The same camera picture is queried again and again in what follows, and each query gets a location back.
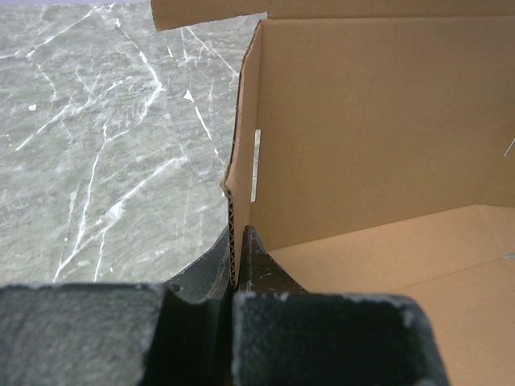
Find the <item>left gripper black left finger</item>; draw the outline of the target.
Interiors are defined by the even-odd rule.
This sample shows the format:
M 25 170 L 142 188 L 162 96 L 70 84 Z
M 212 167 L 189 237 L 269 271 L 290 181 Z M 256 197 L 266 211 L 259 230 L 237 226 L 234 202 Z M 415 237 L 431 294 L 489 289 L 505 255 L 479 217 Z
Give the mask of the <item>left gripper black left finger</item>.
M 226 385 L 229 235 L 160 283 L 4 285 L 4 385 Z

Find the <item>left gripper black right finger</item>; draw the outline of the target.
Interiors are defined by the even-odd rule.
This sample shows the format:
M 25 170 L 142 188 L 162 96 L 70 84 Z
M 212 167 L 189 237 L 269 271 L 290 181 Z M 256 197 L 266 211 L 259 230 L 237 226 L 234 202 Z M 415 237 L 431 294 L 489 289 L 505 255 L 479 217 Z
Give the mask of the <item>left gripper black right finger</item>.
M 411 298 L 313 294 L 244 231 L 233 297 L 236 385 L 446 385 L 431 324 Z

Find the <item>brown cardboard box sheet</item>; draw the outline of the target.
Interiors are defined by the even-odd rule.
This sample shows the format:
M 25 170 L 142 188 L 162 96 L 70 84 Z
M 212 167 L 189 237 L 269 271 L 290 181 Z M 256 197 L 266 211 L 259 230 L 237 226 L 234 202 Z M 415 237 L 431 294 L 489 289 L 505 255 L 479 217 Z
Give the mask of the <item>brown cardboard box sheet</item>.
M 252 226 L 310 293 L 413 299 L 446 385 L 513 384 L 513 2 L 151 8 L 159 31 L 265 15 L 223 182 L 235 293 Z

